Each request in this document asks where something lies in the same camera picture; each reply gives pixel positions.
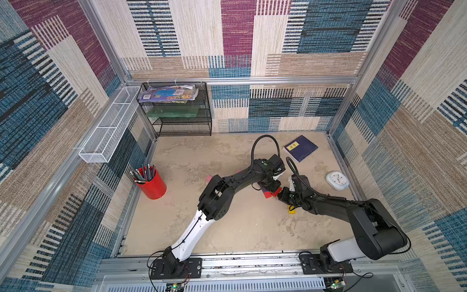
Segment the red long block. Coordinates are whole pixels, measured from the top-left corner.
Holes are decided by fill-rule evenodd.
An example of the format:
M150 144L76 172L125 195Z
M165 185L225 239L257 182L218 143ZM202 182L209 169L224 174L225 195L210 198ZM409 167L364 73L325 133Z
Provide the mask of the red long block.
M277 197L279 193L281 193L282 191L282 188L281 187L278 187L277 190L275 192L270 192L270 195L272 197Z

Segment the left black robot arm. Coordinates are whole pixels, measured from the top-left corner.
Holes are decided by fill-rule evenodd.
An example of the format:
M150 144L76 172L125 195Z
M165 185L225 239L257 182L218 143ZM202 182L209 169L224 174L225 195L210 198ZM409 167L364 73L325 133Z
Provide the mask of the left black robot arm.
M278 177L285 171L281 158L255 159L253 164L232 176L211 178L199 198L198 210L182 236L166 248L162 260L171 274L179 274L205 231L228 212L234 195L254 183L274 193L280 187Z

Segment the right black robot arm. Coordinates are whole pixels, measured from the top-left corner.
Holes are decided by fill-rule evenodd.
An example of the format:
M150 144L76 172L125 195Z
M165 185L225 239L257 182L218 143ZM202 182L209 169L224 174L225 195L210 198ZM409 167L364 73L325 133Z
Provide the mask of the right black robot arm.
M313 194L310 189L291 191L287 187L277 198L292 209L301 208L313 215L333 217L350 224L353 237L321 247L323 265L335 265L362 257L378 260L409 244L408 236L376 199L354 201Z

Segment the dark blue notebook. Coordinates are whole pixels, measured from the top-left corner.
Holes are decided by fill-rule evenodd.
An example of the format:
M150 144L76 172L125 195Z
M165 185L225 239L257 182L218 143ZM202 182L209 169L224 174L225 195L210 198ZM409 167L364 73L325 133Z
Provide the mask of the dark blue notebook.
M301 163L305 158L316 151L318 146L305 136L300 135L290 143L286 144L284 149L292 156L295 161Z

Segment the white round clock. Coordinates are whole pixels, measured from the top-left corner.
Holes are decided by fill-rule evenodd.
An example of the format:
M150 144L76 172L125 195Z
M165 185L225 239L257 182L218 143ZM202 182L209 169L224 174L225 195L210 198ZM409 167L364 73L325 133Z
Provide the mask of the white round clock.
M343 191L349 186L349 179L339 171L332 171L326 175L328 184L337 191Z

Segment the green tray in rack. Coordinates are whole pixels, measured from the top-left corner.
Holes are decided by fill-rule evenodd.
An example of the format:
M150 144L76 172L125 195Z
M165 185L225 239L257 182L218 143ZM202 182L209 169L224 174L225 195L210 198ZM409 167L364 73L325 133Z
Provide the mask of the green tray in rack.
M191 106L153 107L146 113L148 118L195 118L199 109Z

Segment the red pen cup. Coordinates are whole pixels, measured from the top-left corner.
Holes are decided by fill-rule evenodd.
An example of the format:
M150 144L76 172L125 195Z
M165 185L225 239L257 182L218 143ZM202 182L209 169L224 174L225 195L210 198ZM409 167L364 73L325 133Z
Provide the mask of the red pen cup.
M140 188L140 190L151 200L157 200L162 198L167 191L167 186L164 180L161 178L159 172L156 168L151 165L149 167L149 173L152 175L152 179L150 181L144 181L143 183L139 183L136 180L136 186Z

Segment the colourful magazine on rack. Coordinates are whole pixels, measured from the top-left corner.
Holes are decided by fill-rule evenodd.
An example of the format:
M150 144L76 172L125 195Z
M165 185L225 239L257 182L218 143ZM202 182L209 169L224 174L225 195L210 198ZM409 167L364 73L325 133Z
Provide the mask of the colourful magazine on rack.
M186 103L197 98L199 89L195 85L142 87L137 98L139 103Z

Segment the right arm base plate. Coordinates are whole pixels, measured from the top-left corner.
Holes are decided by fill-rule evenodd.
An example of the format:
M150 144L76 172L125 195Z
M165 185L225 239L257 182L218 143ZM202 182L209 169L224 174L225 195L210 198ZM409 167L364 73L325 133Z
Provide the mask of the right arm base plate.
M299 253L299 262L304 274L352 274L349 261L335 262L326 254Z

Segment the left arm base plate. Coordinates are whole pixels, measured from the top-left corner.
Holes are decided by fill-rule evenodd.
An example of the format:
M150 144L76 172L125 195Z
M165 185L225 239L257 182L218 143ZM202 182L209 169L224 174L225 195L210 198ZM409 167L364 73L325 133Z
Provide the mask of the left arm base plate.
M151 265L151 280L199 279L203 267L202 258L188 258L180 263L169 263L168 260L156 259Z

